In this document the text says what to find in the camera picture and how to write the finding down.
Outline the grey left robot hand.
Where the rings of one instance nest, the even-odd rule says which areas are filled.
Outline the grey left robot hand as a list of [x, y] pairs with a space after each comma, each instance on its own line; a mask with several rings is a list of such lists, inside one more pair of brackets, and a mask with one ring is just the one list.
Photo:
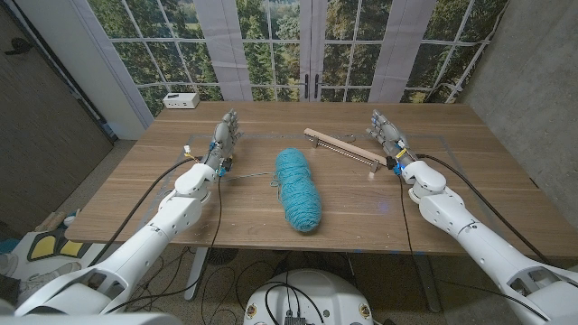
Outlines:
[[238, 112], [231, 108], [215, 127], [210, 149], [201, 162], [215, 170], [225, 164], [228, 171], [232, 164], [234, 147], [241, 136], [238, 131]]

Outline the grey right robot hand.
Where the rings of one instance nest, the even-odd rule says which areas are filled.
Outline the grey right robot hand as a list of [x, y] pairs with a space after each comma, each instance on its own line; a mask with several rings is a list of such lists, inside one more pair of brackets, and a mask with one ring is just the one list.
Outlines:
[[381, 144], [387, 156], [396, 160], [401, 170], [417, 160], [406, 136], [376, 109], [373, 110], [371, 127], [367, 129], [367, 133]]

